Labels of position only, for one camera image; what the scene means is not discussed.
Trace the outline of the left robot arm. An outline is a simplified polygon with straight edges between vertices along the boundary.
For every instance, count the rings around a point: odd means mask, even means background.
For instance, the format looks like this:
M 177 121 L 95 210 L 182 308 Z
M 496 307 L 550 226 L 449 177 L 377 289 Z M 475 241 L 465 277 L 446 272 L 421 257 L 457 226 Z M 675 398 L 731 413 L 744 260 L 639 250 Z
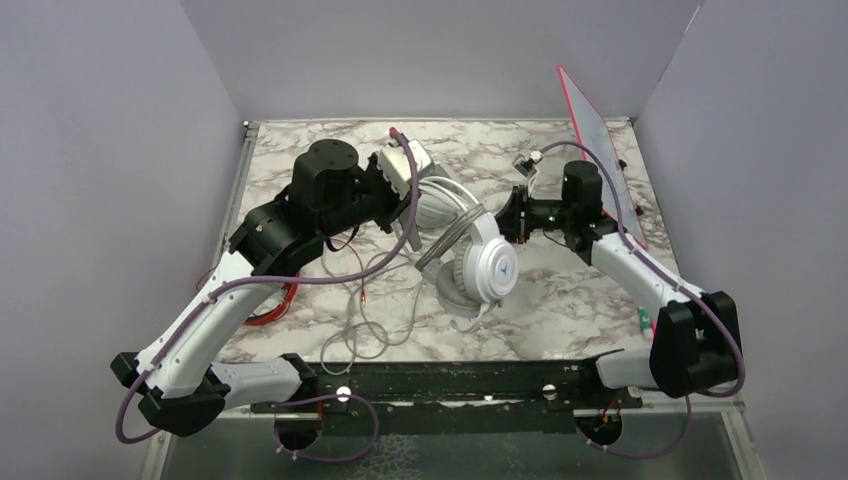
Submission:
M 303 269 L 330 237 L 366 223 L 390 231 L 415 225 L 425 168 L 412 143 L 392 131 L 395 148 L 359 164 L 356 149 L 322 139 L 299 155 L 290 183 L 248 212 L 208 280 L 185 310 L 148 347 L 123 352 L 111 368 L 126 388 L 119 406 L 136 404 L 153 432 L 190 436 L 223 411 L 276 401 L 290 410 L 313 401 L 312 372 L 295 354 L 227 364 L 217 355 L 247 317 L 285 284 L 306 285 Z

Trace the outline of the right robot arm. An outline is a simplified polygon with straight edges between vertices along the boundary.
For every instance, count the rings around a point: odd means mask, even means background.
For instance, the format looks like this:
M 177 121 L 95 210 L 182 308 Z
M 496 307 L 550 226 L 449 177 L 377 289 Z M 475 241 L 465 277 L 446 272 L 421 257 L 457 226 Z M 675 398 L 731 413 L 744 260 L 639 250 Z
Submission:
M 671 398 L 717 395 L 717 386 L 740 385 L 743 356 L 734 300 L 706 292 L 658 264 L 603 210 L 606 171 L 587 161 L 563 169 L 561 197 L 535 199 L 525 186 L 512 189 L 495 218 L 506 240 L 523 244 L 535 230 L 563 233 L 584 263 L 618 283 L 655 323 L 652 344 L 606 353 L 590 361 L 577 380 L 579 398 L 600 407 L 619 388 L 655 389 Z

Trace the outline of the white gaming headset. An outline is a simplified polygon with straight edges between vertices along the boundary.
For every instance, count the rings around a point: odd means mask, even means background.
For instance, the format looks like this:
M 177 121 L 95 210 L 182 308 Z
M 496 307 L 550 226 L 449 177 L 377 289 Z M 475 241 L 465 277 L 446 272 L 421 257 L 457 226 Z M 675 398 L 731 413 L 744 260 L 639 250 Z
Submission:
M 440 189 L 440 177 L 424 178 L 419 187 Z M 518 280 L 518 255 L 501 235 L 495 216 L 466 187 L 455 186 L 463 201 L 451 198 L 462 208 L 456 219 L 421 255 L 415 267 L 436 288 L 436 298 L 452 316 L 451 326 L 471 333 L 481 318 L 502 305 Z

